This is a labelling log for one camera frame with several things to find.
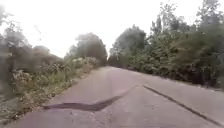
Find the dark patch on road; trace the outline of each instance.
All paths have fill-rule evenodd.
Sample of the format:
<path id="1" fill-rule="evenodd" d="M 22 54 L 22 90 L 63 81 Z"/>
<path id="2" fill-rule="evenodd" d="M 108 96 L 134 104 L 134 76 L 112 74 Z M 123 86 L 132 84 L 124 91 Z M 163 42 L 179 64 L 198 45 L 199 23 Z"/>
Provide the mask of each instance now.
<path id="1" fill-rule="evenodd" d="M 194 110 L 194 109 L 192 109 L 192 108 L 190 108 L 190 107 L 184 105 L 183 103 L 180 103 L 179 101 L 173 99 L 172 97 L 167 96 L 167 95 L 165 95 L 165 94 L 163 94 L 163 93 L 161 93 L 161 92 L 158 92 L 158 91 L 156 91 L 155 89 L 152 89 L 152 88 L 150 88 L 150 87 L 148 87 L 148 86 L 143 86 L 143 87 L 146 88 L 146 89 L 148 89 L 148 90 L 150 90 L 150 91 L 152 91 L 152 92 L 154 92 L 154 93 L 156 93 L 156 94 L 158 94 L 158 95 L 160 95 L 160 96 L 162 96 L 162 97 L 164 97 L 164 98 L 166 98 L 166 99 L 168 99 L 169 101 L 171 101 L 171 102 L 173 102 L 173 103 L 176 103 L 177 105 L 179 105 L 179 106 L 185 108 L 186 110 L 188 110 L 189 112 L 191 112 L 191 113 L 193 113 L 193 114 L 195 114 L 195 115 L 197 115 L 197 116 L 199 116 L 199 117 L 205 119 L 206 121 L 209 121 L 209 122 L 211 122 L 211 123 L 213 123 L 213 124 L 215 124 L 215 125 L 217 125 L 217 126 L 220 126 L 220 127 L 223 127 L 223 128 L 224 128 L 224 125 L 222 125 L 222 124 L 219 123 L 218 121 L 215 121 L 215 120 L 213 120 L 213 119 L 207 117 L 206 115 L 203 115 L 202 113 L 197 112 L 196 110 Z"/>
<path id="2" fill-rule="evenodd" d="M 91 111 L 96 112 L 100 111 L 109 105 L 113 104 L 115 101 L 119 100 L 120 98 L 127 95 L 133 88 L 129 89 L 128 91 L 124 92 L 119 96 L 114 96 L 108 100 L 100 101 L 95 104 L 83 104 L 83 103 L 62 103 L 62 104 L 54 104 L 54 105 L 47 105 L 43 106 L 43 109 L 77 109 L 82 111 Z"/>

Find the paved road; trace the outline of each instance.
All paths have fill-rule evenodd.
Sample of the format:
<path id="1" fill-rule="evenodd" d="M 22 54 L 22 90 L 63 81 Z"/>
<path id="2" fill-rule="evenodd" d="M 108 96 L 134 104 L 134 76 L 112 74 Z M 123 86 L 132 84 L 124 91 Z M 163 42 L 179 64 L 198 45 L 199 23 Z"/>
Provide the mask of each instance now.
<path id="1" fill-rule="evenodd" d="M 91 73 L 8 128 L 221 128 L 224 94 L 118 68 Z"/>

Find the tree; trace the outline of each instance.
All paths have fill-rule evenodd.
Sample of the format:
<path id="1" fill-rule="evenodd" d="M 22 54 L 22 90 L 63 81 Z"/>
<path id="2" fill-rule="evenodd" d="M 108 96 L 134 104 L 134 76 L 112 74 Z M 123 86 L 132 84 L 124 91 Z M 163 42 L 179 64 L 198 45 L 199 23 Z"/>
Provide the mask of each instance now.
<path id="1" fill-rule="evenodd" d="M 77 37 L 77 51 L 70 49 L 70 53 L 76 52 L 77 57 L 95 57 L 100 60 L 102 64 L 106 63 L 107 52 L 103 41 L 93 33 L 79 35 Z"/>

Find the roadside grass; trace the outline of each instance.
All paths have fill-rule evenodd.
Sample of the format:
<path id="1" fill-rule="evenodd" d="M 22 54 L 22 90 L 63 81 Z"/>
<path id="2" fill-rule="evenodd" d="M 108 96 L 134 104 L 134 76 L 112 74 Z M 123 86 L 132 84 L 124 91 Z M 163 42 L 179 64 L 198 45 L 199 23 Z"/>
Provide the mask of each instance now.
<path id="1" fill-rule="evenodd" d="M 69 62 L 63 68 L 55 66 L 57 70 L 38 74 L 17 72 L 15 74 L 16 97 L 10 103 L 5 103 L 5 107 L 0 107 L 0 116 L 3 125 L 19 119 L 25 113 L 41 106 L 49 99 L 62 93 L 84 74 L 89 73 L 98 67 L 97 60 L 86 58 L 76 62 Z"/>

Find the vegetation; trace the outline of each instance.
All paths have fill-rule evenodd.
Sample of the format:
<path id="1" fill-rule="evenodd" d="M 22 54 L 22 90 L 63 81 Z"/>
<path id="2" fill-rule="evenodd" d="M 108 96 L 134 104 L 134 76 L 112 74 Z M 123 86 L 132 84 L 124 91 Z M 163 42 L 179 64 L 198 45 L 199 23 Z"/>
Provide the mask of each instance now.
<path id="1" fill-rule="evenodd" d="M 136 26 L 125 30 L 110 50 L 113 66 L 171 79 L 221 87 L 223 84 L 224 15 L 218 0 L 204 0 L 194 24 L 162 4 L 151 33 Z"/>
<path id="2" fill-rule="evenodd" d="M 4 30 L 0 34 L 0 126 L 40 106 L 106 62 L 105 46 L 93 33 L 80 35 L 78 46 L 60 58 L 44 46 L 31 46 L 3 7 L 0 27 Z"/>
<path id="3" fill-rule="evenodd" d="M 71 46 L 66 58 L 69 58 L 69 56 L 75 58 L 94 57 L 98 59 L 102 65 L 106 64 L 107 51 L 102 40 L 97 35 L 93 33 L 79 35 L 77 41 L 77 46 Z"/>

